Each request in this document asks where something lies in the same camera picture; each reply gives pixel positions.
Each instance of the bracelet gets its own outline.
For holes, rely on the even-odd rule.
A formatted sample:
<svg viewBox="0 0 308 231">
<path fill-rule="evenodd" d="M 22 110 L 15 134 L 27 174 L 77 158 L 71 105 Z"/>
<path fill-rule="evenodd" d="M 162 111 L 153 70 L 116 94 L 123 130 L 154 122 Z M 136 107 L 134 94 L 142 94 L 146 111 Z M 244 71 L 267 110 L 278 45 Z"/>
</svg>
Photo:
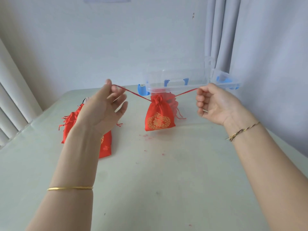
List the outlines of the bracelet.
<svg viewBox="0 0 308 231">
<path fill-rule="evenodd" d="M 253 124 L 252 126 L 246 128 L 246 129 L 241 129 L 239 130 L 238 132 L 236 132 L 234 135 L 230 136 L 229 138 L 227 138 L 226 140 L 229 140 L 230 142 L 232 142 L 232 140 L 235 138 L 235 136 L 237 136 L 239 133 L 241 132 L 244 132 L 244 131 L 247 131 L 248 129 L 254 127 L 255 125 L 259 124 L 260 122 L 256 123 L 256 124 Z"/>
<path fill-rule="evenodd" d="M 92 190 L 93 186 L 50 187 L 49 190 Z"/>
</svg>

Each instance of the tabletop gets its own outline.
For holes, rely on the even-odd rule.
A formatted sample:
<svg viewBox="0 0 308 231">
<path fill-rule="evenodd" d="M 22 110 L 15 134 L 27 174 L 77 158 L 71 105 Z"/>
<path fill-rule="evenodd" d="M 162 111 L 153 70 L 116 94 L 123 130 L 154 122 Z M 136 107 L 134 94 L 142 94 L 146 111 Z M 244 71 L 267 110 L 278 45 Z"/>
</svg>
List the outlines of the tabletop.
<svg viewBox="0 0 308 231">
<path fill-rule="evenodd" d="M 96 91 L 65 93 L 0 150 L 0 230 L 25 229 L 63 147 L 61 118 Z M 269 230 L 223 127 L 204 121 L 145 132 L 149 102 L 127 95 L 112 155 L 98 162 L 93 231 Z M 271 135 L 308 176 L 308 158 Z"/>
</svg>

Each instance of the transparent plastic box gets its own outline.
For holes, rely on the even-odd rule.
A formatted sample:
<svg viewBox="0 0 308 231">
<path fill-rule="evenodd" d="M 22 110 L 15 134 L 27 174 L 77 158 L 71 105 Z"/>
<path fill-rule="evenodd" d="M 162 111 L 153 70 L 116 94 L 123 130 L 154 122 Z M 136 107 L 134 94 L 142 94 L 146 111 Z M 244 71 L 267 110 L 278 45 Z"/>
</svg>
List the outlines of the transparent plastic box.
<svg viewBox="0 0 308 231">
<path fill-rule="evenodd" d="M 143 72 L 146 91 L 151 94 L 170 92 L 179 95 L 183 92 L 205 86 L 212 82 L 223 89 L 236 90 L 241 82 L 229 73 L 214 69 L 215 60 L 211 57 L 194 59 L 172 59 L 153 61 Z M 178 116 L 175 124 L 189 125 L 206 122 L 197 115 L 196 91 L 191 91 L 176 97 L 178 101 Z"/>
</svg>

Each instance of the wall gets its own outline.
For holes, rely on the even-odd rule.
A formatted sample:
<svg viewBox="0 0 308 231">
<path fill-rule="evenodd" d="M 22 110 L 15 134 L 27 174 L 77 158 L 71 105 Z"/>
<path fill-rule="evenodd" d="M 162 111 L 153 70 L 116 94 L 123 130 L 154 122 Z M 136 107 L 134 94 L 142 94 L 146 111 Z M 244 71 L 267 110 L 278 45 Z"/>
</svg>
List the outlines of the wall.
<svg viewBox="0 0 308 231">
<path fill-rule="evenodd" d="M 46 109 L 63 93 L 100 87 L 106 78 L 142 83 L 148 60 L 203 56 L 206 3 L 0 0 L 0 38 Z"/>
</svg>

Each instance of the gold emblem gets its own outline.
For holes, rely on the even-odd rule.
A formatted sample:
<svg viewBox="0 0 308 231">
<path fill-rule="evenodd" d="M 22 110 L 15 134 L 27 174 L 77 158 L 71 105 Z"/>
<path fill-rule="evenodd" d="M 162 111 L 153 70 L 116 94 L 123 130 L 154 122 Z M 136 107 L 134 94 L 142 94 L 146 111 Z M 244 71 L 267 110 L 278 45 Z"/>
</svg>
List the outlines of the gold emblem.
<svg viewBox="0 0 308 231">
<path fill-rule="evenodd" d="M 171 121 L 170 118 L 160 115 L 160 113 L 155 113 L 153 117 L 148 118 L 148 127 L 152 130 L 160 130 L 168 128 Z"/>
</svg>

